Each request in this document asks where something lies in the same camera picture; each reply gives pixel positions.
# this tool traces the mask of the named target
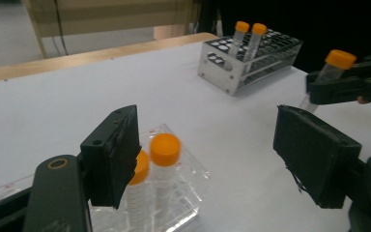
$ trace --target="floor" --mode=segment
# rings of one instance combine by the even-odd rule
[[[66,36],[68,54],[154,40],[154,28]],[[43,39],[49,58],[65,55],[61,40]],[[42,59],[29,16],[22,4],[0,4],[0,66]]]

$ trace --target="wooden table edge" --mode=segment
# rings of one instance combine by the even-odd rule
[[[128,56],[142,52],[161,50],[164,48],[181,46],[185,44],[199,43],[214,40],[217,38],[217,36],[210,33],[198,33],[176,38],[164,39],[160,41],[137,43],[69,56],[3,66],[0,67],[0,80],[7,80],[36,73],[52,72],[56,70],[95,63],[107,59]]]

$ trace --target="black cable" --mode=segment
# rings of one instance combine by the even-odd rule
[[[66,55],[69,55],[68,50],[66,49],[65,39],[63,37],[63,29],[62,29],[62,23],[61,23],[61,20],[60,20],[59,7],[58,7],[58,4],[57,4],[57,0],[54,0],[54,1],[55,1],[55,7],[56,7],[57,22],[58,22],[58,26],[59,26],[60,40],[62,41],[62,46],[65,49]]]
[[[46,17],[46,20],[50,21],[49,20],[49,15],[47,14],[47,11],[46,11],[45,7],[43,6],[42,0],[39,0],[39,6],[41,7],[41,9],[43,11],[43,14]],[[57,52],[58,56],[60,56],[59,47],[56,44],[55,38],[53,36],[51,38],[52,38],[53,45],[55,46],[56,52]]]
[[[302,191],[306,191],[306,192],[307,192],[306,187],[302,184],[302,182],[301,182],[300,179],[297,177],[297,175],[295,175],[295,173],[292,172],[291,169],[289,169],[288,167],[287,167],[287,169],[291,172],[292,176],[294,177],[295,183],[297,183],[297,186],[298,186],[298,190],[299,190],[300,192],[302,192]]]
[[[171,37],[174,37],[174,28],[177,21],[177,11],[179,10],[179,0],[176,0],[173,23],[171,24]]]

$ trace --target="clear plastic tray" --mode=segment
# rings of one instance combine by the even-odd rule
[[[149,152],[151,139],[163,132],[171,131],[166,125],[140,133],[142,149]],[[198,162],[198,160],[182,144],[180,160],[176,163],[177,171],[173,187],[173,194],[169,203],[168,220],[165,231],[178,231],[198,215],[203,195],[208,187],[210,173]],[[32,186],[33,175],[0,187],[0,200],[23,189]],[[153,187],[152,181],[146,179],[146,206],[145,206],[145,232],[153,231]],[[94,232],[129,232],[128,213],[125,202],[126,194],[123,195],[119,210],[111,207],[93,207],[89,202],[91,220]]]

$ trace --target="transparent plastic container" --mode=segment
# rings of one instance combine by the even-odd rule
[[[150,141],[160,133],[173,133],[166,125],[147,130],[139,134],[140,145],[144,151],[150,151]],[[183,144],[179,160],[175,163],[175,175],[168,203],[167,221],[164,231],[178,231],[193,221],[199,213],[204,194],[209,187],[210,173],[192,155]],[[155,192],[151,175],[154,171],[150,165],[150,173],[143,182],[144,188],[144,232],[153,231],[155,217]],[[21,190],[28,189],[33,184],[33,175],[14,181],[0,187],[0,200]],[[89,210],[94,232],[130,232],[129,208],[127,204],[130,186],[122,197],[118,210],[112,207],[94,207],[89,202]]]
[[[325,59],[326,63],[324,67],[321,69],[315,79],[315,83],[340,78],[342,73],[345,70],[350,69],[356,60],[356,56],[349,52],[338,49],[331,50],[327,58]],[[310,113],[314,113],[315,110],[318,108],[318,105],[313,104],[310,101],[309,94],[306,94],[306,96],[300,103],[300,108]]]
[[[228,50],[228,55],[231,57],[237,57],[238,52],[242,49],[243,46],[243,38],[245,37],[245,33],[248,32],[249,24],[243,21],[238,21],[236,23],[236,31],[234,32],[234,36],[232,42],[230,43],[230,48]],[[225,64],[225,69],[231,70],[232,66],[229,63]]]
[[[153,230],[166,229],[168,209],[176,175],[176,163],[181,152],[180,139],[172,133],[160,133],[150,143],[150,158],[153,163],[152,185],[155,192],[155,215]]]
[[[245,56],[243,57],[243,60],[245,62],[254,59],[255,55],[257,54],[258,46],[260,45],[262,37],[266,32],[267,32],[266,25],[258,22],[252,25],[251,37],[249,38]]]
[[[126,187],[125,208],[128,212],[130,232],[143,232],[145,228],[146,179],[149,176],[150,162],[147,153],[142,149],[137,156],[135,174]]]

